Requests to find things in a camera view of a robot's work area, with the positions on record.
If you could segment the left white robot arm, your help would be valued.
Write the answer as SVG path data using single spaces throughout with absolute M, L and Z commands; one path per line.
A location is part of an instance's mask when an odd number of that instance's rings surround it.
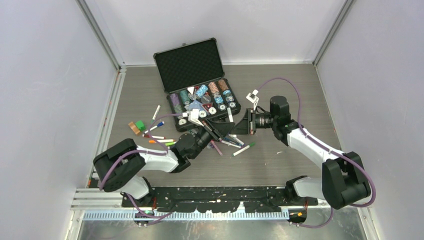
M 213 140 L 220 141 L 235 126 L 233 122 L 204 120 L 196 135 L 185 133 L 170 148 L 153 150 L 126 138 L 93 159 L 99 177 L 98 187 L 104 192 L 120 191 L 130 195 L 141 207 L 153 202 L 152 187 L 140 171 L 180 173 L 188 168 Z

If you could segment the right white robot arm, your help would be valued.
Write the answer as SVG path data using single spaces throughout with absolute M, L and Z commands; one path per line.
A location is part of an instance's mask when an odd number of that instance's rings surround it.
M 353 151 L 334 149 L 310 134 L 292 119 L 286 97 L 273 96 L 268 111 L 258 106 L 255 94 L 246 98 L 253 107 L 246 109 L 233 128 L 233 135 L 254 135 L 258 129 L 271 129 L 278 141 L 303 154 L 321 170 L 319 178 L 302 175 L 287 181 L 284 194 L 288 203 L 299 205 L 305 198 L 315 198 L 339 210 L 372 195 L 361 157 Z

